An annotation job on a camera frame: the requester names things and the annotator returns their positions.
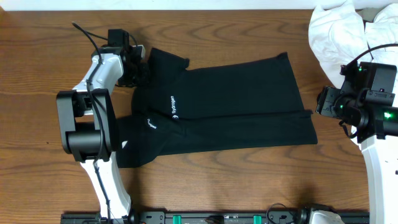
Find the black t-shirt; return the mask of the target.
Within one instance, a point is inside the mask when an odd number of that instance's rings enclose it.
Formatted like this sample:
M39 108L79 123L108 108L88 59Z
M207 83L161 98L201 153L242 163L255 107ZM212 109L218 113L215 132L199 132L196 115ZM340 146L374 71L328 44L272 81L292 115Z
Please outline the black t-shirt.
M158 156L316 144L287 53L253 62L189 69L186 58L152 49L150 82L134 90L119 119L120 168Z

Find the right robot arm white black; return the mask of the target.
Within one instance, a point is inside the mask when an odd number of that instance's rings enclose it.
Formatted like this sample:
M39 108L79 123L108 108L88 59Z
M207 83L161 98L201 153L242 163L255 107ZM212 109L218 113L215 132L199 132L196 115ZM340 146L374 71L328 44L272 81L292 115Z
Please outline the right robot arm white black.
M316 112L339 120L364 157L371 223L397 223L397 108L394 94L363 88L357 92L326 86Z

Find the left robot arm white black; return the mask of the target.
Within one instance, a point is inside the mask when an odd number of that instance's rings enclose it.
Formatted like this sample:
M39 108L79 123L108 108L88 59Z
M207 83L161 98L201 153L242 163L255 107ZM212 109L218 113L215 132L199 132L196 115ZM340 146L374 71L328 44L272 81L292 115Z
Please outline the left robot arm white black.
M56 97L63 150L84 168L99 201L97 215L62 215L62 223L135 223L130 195L121 180L117 151L125 146L111 102L117 84L131 81L146 54L143 45L104 45L72 90Z

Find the white clothes pile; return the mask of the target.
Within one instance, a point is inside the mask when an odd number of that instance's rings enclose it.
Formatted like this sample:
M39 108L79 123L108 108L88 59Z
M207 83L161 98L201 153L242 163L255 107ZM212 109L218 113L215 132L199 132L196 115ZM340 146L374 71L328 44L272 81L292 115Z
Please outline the white clothes pile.
M397 43L397 4L381 9L372 22L363 20L352 1L329 10L318 5L310 19L308 41L328 79L341 88L342 65L365 50Z

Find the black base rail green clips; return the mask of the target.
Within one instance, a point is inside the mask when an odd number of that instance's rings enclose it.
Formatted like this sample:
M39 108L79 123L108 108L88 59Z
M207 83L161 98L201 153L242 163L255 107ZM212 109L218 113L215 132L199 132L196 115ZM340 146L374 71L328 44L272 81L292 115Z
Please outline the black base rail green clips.
M311 204L297 210L273 204L264 213L172 213L133 211L110 221L99 213L67 213L61 215L61 223L142 223L142 224L269 224L269 223L369 223L368 212L337 212L326 205Z

